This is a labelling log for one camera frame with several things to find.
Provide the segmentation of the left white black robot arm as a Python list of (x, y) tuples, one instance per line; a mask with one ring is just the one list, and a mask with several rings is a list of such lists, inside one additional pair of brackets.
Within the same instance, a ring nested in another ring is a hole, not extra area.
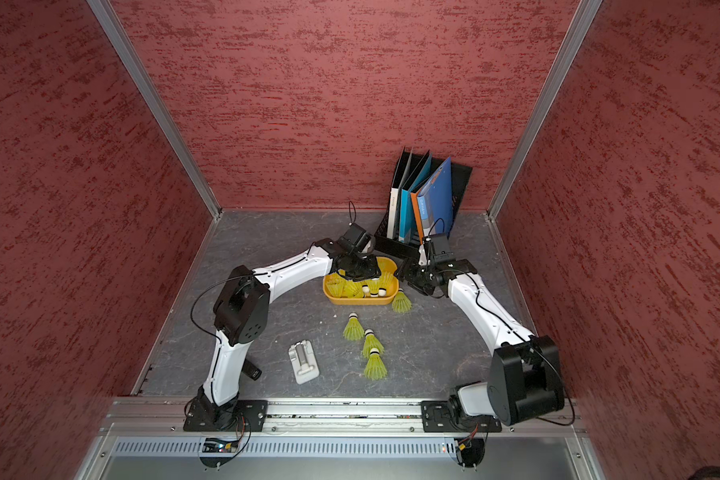
[(371, 237), (345, 233), (337, 240), (318, 240), (302, 253), (266, 267), (234, 268), (220, 284), (213, 305), (216, 340), (209, 373), (191, 406), (204, 422), (226, 430), (237, 419), (240, 377), (248, 350), (264, 331), (270, 304), (290, 290), (318, 277), (340, 273), (349, 280), (381, 275), (376, 257), (367, 252)]

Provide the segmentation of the yellow plastic storage box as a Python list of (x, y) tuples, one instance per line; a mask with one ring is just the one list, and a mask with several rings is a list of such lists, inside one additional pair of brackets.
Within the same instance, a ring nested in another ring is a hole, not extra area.
[(399, 280), (395, 276), (397, 264), (388, 257), (378, 257), (381, 276), (362, 281), (349, 281), (338, 273), (325, 276), (322, 289), (335, 305), (390, 305), (399, 293)]

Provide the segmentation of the yellow shuttlecock top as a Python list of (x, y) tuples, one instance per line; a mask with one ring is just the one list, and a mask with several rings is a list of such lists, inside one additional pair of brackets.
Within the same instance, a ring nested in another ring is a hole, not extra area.
[(334, 298), (341, 298), (344, 292), (346, 281), (338, 274), (331, 274), (325, 277), (324, 286), (328, 295)]

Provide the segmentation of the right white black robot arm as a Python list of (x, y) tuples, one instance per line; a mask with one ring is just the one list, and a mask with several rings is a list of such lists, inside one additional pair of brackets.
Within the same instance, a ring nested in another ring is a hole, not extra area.
[(557, 345), (519, 323), (490, 293), (470, 262), (420, 265), (406, 261), (397, 278), (426, 296), (441, 291), (470, 320), (491, 351), (488, 378), (455, 390), (458, 414), (491, 416), (511, 426), (544, 420), (564, 409), (567, 394)]

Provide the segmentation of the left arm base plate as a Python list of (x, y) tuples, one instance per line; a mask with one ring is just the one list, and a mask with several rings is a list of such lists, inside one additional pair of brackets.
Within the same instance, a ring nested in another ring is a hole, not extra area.
[(232, 408), (214, 407), (200, 399), (191, 399), (185, 408), (184, 432), (246, 432), (263, 430), (268, 402), (238, 400)]

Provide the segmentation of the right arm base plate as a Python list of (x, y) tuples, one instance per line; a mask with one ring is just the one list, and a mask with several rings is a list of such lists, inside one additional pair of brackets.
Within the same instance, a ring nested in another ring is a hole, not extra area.
[(470, 416), (451, 401), (422, 401), (421, 418), (427, 433), (499, 433), (503, 427), (491, 415)]

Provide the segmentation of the yellow shuttlecock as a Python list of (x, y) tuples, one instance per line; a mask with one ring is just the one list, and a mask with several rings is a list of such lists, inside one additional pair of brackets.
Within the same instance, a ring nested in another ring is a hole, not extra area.
[(392, 272), (385, 271), (377, 280), (376, 294), (378, 297), (387, 297), (391, 289), (394, 287), (395, 277)]
[(381, 357), (381, 352), (377, 348), (372, 348), (369, 351), (368, 361), (364, 369), (364, 376), (372, 381), (378, 381), (385, 379), (388, 375), (388, 370)]
[(358, 282), (346, 281), (342, 289), (343, 298), (364, 298), (363, 285)]
[(365, 336), (365, 329), (359, 321), (359, 316), (356, 312), (351, 312), (348, 315), (348, 320), (343, 330), (343, 338), (348, 341), (356, 342), (363, 340)]
[(385, 348), (372, 329), (366, 329), (364, 331), (363, 340), (362, 355), (364, 358), (368, 359), (372, 352), (377, 352), (378, 354), (384, 353)]
[(412, 302), (406, 293), (399, 289), (391, 303), (392, 309), (395, 313), (407, 313), (412, 308)]
[(325, 277), (324, 286), (328, 295), (334, 298), (341, 298), (344, 292), (346, 281), (338, 274), (331, 274)]

